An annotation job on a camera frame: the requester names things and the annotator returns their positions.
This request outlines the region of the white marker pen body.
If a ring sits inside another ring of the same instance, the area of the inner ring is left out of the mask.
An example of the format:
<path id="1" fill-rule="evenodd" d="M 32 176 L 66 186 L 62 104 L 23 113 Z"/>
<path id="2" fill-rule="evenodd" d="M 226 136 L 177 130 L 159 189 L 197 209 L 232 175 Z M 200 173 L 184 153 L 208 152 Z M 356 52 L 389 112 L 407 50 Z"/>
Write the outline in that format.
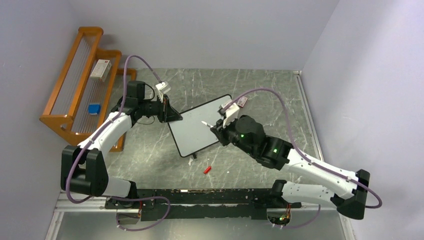
<path id="1" fill-rule="evenodd" d="M 206 121 L 201 121 L 202 124 L 204 124 L 205 126 L 209 127 L 209 128 L 213 128 L 214 126 L 210 123 L 207 123 Z"/>

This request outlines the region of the black framed whiteboard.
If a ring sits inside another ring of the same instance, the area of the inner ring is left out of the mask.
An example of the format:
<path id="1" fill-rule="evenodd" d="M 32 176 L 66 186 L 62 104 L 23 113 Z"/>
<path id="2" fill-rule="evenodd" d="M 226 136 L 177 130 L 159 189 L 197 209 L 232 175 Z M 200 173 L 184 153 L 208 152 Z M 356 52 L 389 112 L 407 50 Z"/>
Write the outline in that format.
<path id="1" fill-rule="evenodd" d="M 221 118 L 219 108 L 231 102 L 232 96 L 224 94 L 181 113 L 182 120 L 168 123 L 179 155 L 182 158 L 191 156 L 218 142 L 210 128 L 203 124 L 215 124 Z"/>

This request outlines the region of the red marker cap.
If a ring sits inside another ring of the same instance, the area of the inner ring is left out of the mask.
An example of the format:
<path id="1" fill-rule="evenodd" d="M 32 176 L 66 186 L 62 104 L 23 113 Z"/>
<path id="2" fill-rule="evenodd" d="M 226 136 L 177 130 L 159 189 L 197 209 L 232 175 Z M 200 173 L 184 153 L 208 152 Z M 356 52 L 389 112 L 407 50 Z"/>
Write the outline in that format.
<path id="1" fill-rule="evenodd" d="M 206 175 L 206 174 L 208 174 L 209 172 L 210 172 L 210 170 L 212 169 L 212 167 L 211 166 L 208 166 L 204 171 L 203 171 L 203 173 Z"/>

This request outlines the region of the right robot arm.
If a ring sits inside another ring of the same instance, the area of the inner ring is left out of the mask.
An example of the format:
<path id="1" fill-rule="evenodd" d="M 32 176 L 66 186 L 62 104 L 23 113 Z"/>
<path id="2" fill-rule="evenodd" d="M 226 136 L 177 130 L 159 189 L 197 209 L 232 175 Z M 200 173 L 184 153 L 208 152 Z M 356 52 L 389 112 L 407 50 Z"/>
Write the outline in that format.
<path id="1" fill-rule="evenodd" d="M 242 115 L 230 124 L 219 119 L 209 130 L 223 145 L 242 150 L 263 167 L 296 173 L 313 184 L 276 180 L 270 193 L 275 207 L 284 204 L 311 203 L 334 208 L 345 217 L 362 220 L 365 216 L 370 173 L 335 167 L 295 149 L 294 145 L 265 133 L 262 124 Z"/>

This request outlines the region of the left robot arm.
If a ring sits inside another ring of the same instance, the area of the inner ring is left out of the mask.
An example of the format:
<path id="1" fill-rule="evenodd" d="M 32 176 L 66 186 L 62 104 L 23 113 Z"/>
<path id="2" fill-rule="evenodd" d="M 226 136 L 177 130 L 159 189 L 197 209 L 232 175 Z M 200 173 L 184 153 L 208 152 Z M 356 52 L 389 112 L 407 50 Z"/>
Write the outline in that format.
<path id="1" fill-rule="evenodd" d="M 130 130 L 142 117 L 156 117 L 161 123 L 181 121 L 183 117 L 170 104 L 167 92 L 171 87 L 166 82 L 155 85 L 156 99 L 145 98 L 146 83 L 129 81 L 124 86 L 123 96 L 111 109 L 110 114 L 87 139 L 77 145 L 68 145 L 61 153 L 61 189 L 75 204 L 80 200 L 71 194 L 90 197 L 112 197 L 126 208 L 134 207 L 139 200 L 136 184 L 109 176 L 105 158 L 119 138 Z"/>

